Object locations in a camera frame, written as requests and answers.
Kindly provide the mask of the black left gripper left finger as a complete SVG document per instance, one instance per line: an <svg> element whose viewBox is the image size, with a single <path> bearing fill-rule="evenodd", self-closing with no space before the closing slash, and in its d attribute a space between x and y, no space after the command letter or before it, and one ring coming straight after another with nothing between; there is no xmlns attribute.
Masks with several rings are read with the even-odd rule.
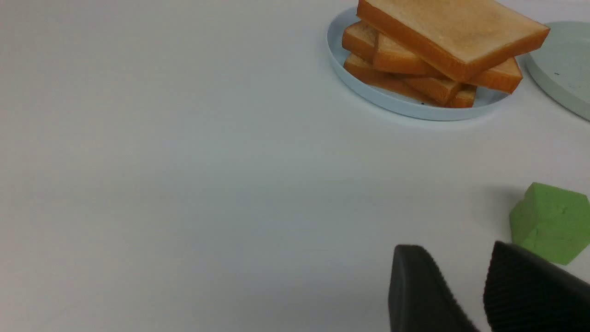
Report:
<svg viewBox="0 0 590 332"><path fill-rule="evenodd" d="M388 294L392 332L478 332L422 246L395 247Z"/></svg>

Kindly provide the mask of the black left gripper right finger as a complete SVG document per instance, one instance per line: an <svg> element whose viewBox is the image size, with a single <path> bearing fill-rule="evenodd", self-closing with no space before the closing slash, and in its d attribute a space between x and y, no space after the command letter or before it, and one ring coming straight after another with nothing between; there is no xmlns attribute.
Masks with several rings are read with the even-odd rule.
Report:
<svg viewBox="0 0 590 332"><path fill-rule="evenodd" d="M494 332L590 329L588 282L515 244L494 244L483 302Z"/></svg>

